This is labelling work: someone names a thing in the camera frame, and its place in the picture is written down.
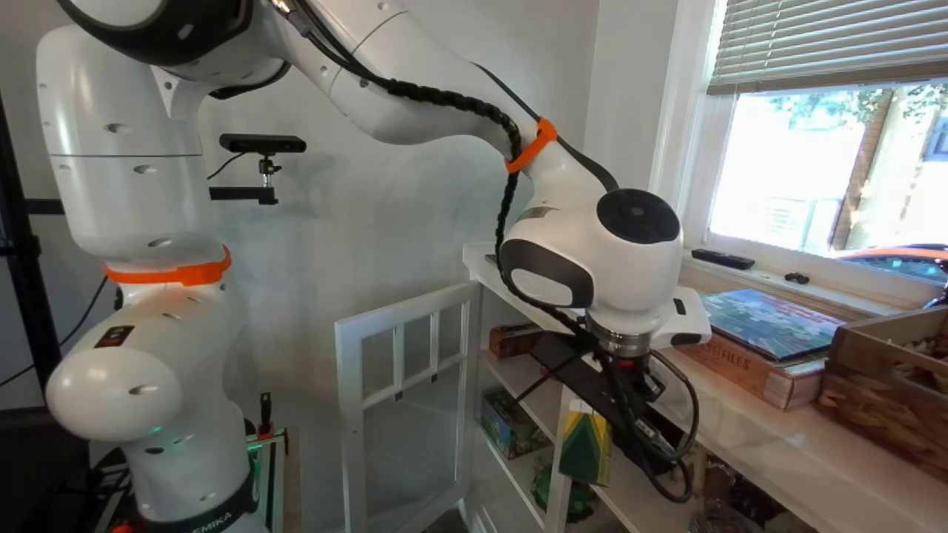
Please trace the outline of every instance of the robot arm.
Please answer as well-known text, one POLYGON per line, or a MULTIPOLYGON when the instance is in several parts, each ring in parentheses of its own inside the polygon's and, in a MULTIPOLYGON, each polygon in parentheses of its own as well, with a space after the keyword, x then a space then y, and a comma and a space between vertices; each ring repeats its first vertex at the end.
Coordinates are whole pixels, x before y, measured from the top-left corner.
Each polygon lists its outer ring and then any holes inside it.
POLYGON ((78 436, 125 443, 143 517, 214 523, 249 477, 239 411, 208 387, 229 353, 229 258, 210 232, 192 115, 208 96, 266 85, 287 64, 374 140, 407 144, 464 133, 497 149, 512 174, 500 223, 515 174, 528 174, 534 199, 509 232, 497 227, 494 248, 522 300, 553 318, 559 307, 587 312, 589 325, 569 325, 593 331, 615 358, 636 358, 675 334, 707 338, 697 297, 675 292, 682 227, 669 204, 620 190, 488 70, 433 42, 396 0, 58 5, 106 47, 78 30, 42 42, 48 149, 73 241, 118 273, 113 281, 125 285, 131 307, 70 350, 48 398, 78 436), (165 344, 189 334, 201 344, 186 355, 165 344))
MULTIPOLYGON (((255 88, 294 64, 381 143, 469 133, 519 161, 549 124, 430 39, 396 0, 58 4, 110 47, 205 82, 210 96, 255 88)), ((615 190, 559 140, 528 161, 524 174, 534 199, 497 245, 512 289, 538 304, 583 307, 609 338, 666 325, 682 264, 675 212, 648 193, 615 190)))

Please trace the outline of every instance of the metal stand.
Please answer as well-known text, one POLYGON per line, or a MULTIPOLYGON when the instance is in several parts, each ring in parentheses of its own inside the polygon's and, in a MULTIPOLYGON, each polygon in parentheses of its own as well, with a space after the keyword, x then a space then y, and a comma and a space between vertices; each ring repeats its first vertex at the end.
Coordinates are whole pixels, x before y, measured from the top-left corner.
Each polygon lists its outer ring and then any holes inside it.
POLYGON ((11 286, 17 292, 26 344, 32 353, 38 384, 52 375, 61 353, 57 324, 38 269, 38 241, 30 226, 30 207, 21 187, 21 171, 11 155, 10 124, 0 97, 0 258, 7 258, 11 286))

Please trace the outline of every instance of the black cable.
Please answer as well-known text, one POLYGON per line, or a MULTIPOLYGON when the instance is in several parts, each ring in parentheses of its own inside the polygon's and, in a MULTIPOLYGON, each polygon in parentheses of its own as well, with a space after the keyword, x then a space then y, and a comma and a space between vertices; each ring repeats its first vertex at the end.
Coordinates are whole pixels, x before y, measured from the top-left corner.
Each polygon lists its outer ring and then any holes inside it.
MULTIPOLYGON (((84 324, 88 321, 88 315, 91 315, 91 307, 95 307, 95 303, 97 303, 97 297, 101 297, 101 289, 106 286, 106 281, 110 279, 101 279, 101 285, 97 285, 97 289, 95 289, 95 297, 91 297, 91 303, 87 304, 87 312, 84 312, 84 318, 79 318, 79 324, 58 340, 58 350, 84 329, 84 324)), ((2 378, 0 383, 0 387, 7 387, 7 384, 11 384, 11 383, 17 383, 21 375, 26 375, 26 374, 32 374, 36 371, 36 365, 30 365, 30 368, 24 368, 24 371, 17 371, 17 374, 11 374, 10 378, 2 378)))
POLYGON ((655 475, 655 467, 652 467, 648 460, 644 460, 641 467, 644 467, 648 485, 652 485, 657 495, 663 495, 666 501, 673 501, 673 503, 686 503, 686 501, 689 501, 692 480, 689 480, 689 472, 686 472, 686 466, 684 466, 682 460, 675 460, 675 472, 682 472, 682 485, 684 485, 682 495, 669 492, 669 489, 657 480, 657 475, 655 475))
POLYGON ((673 365, 663 353, 652 350, 652 358, 657 358, 669 374, 675 374, 675 378, 684 384, 686 399, 689 399, 689 427, 679 443, 679 460, 686 454, 686 446, 697 440, 698 436, 698 424, 701 424, 701 402, 698 395, 692 392, 689 378, 682 374, 679 365, 673 365))
POLYGON ((32 368, 36 368, 36 365, 30 365, 30 368, 24 368, 24 371, 11 374, 10 378, 2 378, 2 383, 0 383, 0 387, 7 387, 7 384, 11 384, 15 378, 21 378, 21 375, 32 374, 32 368))
POLYGON ((522 395, 515 395, 512 406, 524 402, 537 387, 541 387, 549 378, 553 378, 562 368, 581 362, 583 353, 574 353, 571 358, 559 362, 556 368, 544 371, 537 383, 531 383, 531 387, 524 387, 522 395))
POLYGON ((235 161, 245 158, 245 152, 232 155, 224 164, 215 165, 215 171, 208 174, 208 181, 218 178, 235 161))
POLYGON ((97 303, 97 297, 101 297, 101 289, 103 289, 106 285, 110 285, 110 279, 101 275, 101 281, 97 281, 95 292, 91 292, 91 300, 88 300, 79 324, 58 340, 58 350, 87 325, 87 321, 88 321, 88 315, 91 315, 91 307, 95 307, 95 303, 97 303))
MULTIPOLYGON (((497 75, 492 75, 485 64, 476 64, 485 76, 492 76, 507 96, 509 100, 515 100, 519 107, 524 107, 528 115, 534 115, 538 121, 538 113, 522 97, 515 96, 497 75)), ((571 161, 578 161, 606 193, 620 190, 620 181, 598 165, 593 158, 587 158, 583 152, 578 152, 574 144, 569 144, 562 135, 556 140, 556 144, 562 144, 571 161)))
MULTIPOLYGON (((485 100, 476 100, 476 97, 469 97, 469 96, 460 96, 460 93, 444 93, 444 88, 433 88, 433 85, 417 85, 417 82, 407 82, 407 81, 384 81, 378 75, 374 75, 371 69, 365 69, 337 39, 334 32, 328 30, 328 24, 307 5, 307 4, 297 4, 297 10, 307 17, 307 26, 303 20, 297 20, 294 10, 284 11, 284 17, 312 42, 318 44, 321 51, 322 47, 331 47, 331 54, 327 54, 328 60, 331 56, 341 56, 341 69, 346 69, 350 75, 355 76, 365 76, 371 82, 375 82, 378 88, 384 88, 387 96, 393 97, 407 97, 407 100, 417 100, 417 103, 433 103, 433 107, 454 107, 454 109, 461 109, 461 113, 475 113, 479 119, 488 119, 494 121, 507 140, 509 140, 509 161, 522 155, 522 131, 519 124, 494 103, 485 103, 485 100)), ((494 227, 494 258, 497 258, 497 269, 504 273, 500 266, 500 244, 504 244, 504 232, 507 232, 507 218, 509 218, 509 207, 512 207, 512 199, 515 199, 515 190, 519 190, 519 174, 509 174, 507 178, 507 187, 504 187, 504 199, 500 199, 500 211, 497 211, 497 227, 494 227)), ((537 304, 538 312, 550 315, 556 324, 562 324, 569 331, 581 334, 583 329, 574 325, 562 312, 550 307, 550 304, 541 304, 537 300, 528 300, 507 275, 500 275, 504 285, 524 303, 537 304)))

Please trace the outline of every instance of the wooden crate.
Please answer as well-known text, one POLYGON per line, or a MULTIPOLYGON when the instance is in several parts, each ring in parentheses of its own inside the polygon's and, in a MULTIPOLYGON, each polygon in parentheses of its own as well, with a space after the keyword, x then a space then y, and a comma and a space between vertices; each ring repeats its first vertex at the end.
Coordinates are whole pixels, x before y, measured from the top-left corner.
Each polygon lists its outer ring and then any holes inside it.
POLYGON ((820 371, 827 362, 823 355, 805 355, 777 365, 722 334, 713 334, 698 346, 679 346, 679 353, 697 358, 707 371, 725 375, 777 409, 808 406, 820 392, 820 371))
POLYGON ((817 411, 948 482, 948 312, 839 329, 817 411))

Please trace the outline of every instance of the cable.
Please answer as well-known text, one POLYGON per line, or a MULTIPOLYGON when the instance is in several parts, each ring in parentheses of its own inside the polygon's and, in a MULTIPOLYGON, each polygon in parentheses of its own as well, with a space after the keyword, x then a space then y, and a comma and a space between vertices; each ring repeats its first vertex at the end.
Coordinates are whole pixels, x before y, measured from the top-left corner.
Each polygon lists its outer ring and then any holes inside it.
POLYGON ((0 387, 7 387, 7 384, 11 384, 15 378, 21 378, 21 375, 32 374, 32 368, 36 368, 36 365, 30 365, 30 368, 24 368, 24 371, 11 374, 10 378, 2 378, 2 383, 0 383, 0 387))
POLYGON ((669 374, 675 374, 675 378, 684 384, 686 392, 686 399, 689 399, 689 427, 679 443, 679 460, 686 454, 686 446, 697 440, 698 436, 698 424, 701 424, 701 402, 698 402, 698 395, 692 392, 689 378, 682 374, 679 365, 673 365, 663 353, 652 350, 648 353, 652 358, 657 358, 669 374))
POLYGON ((208 174, 208 181, 215 181, 235 161, 245 158, 245 152, 232 155, 224 164, 215 165, 215 171, 208 174))
MULTIPOLYGON (((469 97, 469 96, 460 96, 460 93, 444 93, 444 88, 433 88, 433 85, 417 85, 417 82, 402 82, 402 81, 384 81, 378 75, 374 75, 371 69, 365 69, 337 39, 334 32, 328 30, 328 24, 321 17, 321 11, 313 11, 307 4, 294 4, 289 10, 279 10, 297 30, 303 39, 307 39, 318 51, 322 51, 334 64, 341 64, 344 70, 384 88, 387 96, 393 97, 407 97, 407 100, 417 100, 417 103, 433 103, 433 107, 454 107, 454 109, 461 109, 461 113, 475 113, 475 115, 482 115, 488 121, 494 121, 497 127, 504 127, 504 133, 509 135, 509 161, 522 155, 522 133, 519 133, 519 124, 500 109, 500 107, 492 107, 485 100, 476 100, 476 97, 469 97)), ((509 85, 504 85, 492 70, 485 70, 512 100, 519 100, 534 119, 538 119, 509 85)), ((598 165, 595 161, 589 161, 587 155, 581 155, 578 149, 571 149, 569 143, 559 140, 559 144, 593 174, 598 178, 598 184, 612 193, 620 190, 615 178, 598 165)), ((494 260, 497 260, 497 269, 500 269, 500 279, 507 285, 509 292, 515 292, 519 300, 524 300, 528 304, 544 312, 549 318, 553 318, 556 324, 562 324, 574 338, 581 340, 593 340, 595 346, 595 334, 589 334, 581 324, 574 324, 569 315, 562 315, 559 307, 553 304, 544 304, 544 303, 537 303, 531 297, 524 297, 512 281, 509 275, 504 275, 504 254, 500 254, 500 245, 504 245, 504 235, 507 235, 507 218, 509 218, 509 207, 512 207, 512 199, 515 199, 515 190, 519 190, 519 174, 509 174, 507 178, 507 187, 504 187, 504 199, 500 199, 500 207, 497 207, 497 227, 494 227, 494 260)), ((571 355, 569 362, 556 365, 553 371, 549 371, 544 375, 538 375, 524 395, 519 395, 519 402, 524 398, 531 398, 541 383, 549 383, 553 374, 559 374, 562 368, 569 368, 571 362, 578 362, 581 355, 571 355)), ((686 375, 673 368, 673 374, 686 384, 686 392, 692 395, 686 375)), ((652 467, 644 467, 648 482, 669 501, 686 501, 689 498, 689 475, 682 461, 682 455, 675 460, 675 466, 682 467, 684 475, 684 498, 682 495, 673 495, 666 492, 655 472, 652 467)))
POLYGON ((101 275, 101 281, 97 281, 95 292, 91 292, 91 300, 88 300, 79 324, 58 340, 58 350, 87 325, 87 321, 88 321, 88 315, 91 315, 91 307, 95 307, 95 303, 97 303, 97 297, 101 297, 101 289, 103 289, 106 285, 110 285, 110 279, 101 275))
MULTIPOLYGON (((91 297, 91 303, 87 304, 87 312, 84 312, 84 318, 79 318, 79 324, 58 340, 58 350, 84 329, 84 324, 88 321, 88 315, 91 315, 91 307, 95 307, 95 303, 97 303, 97 297, 101 297, 101 289, 106 286, 106 275, 97 281, 97 289, 95 289, 95 297, 91 297)), ((7 384, 11 384, 11 383, 17 383, 21 375, 26 375, 26 374, 32 374, 36 371, 36 365, 30 365, 30 368, 24 368, 24 371, 17 371, 17 374, 11 374, 10 378, 2 378, 0 383, 0 387, 7 387, 7 384)))

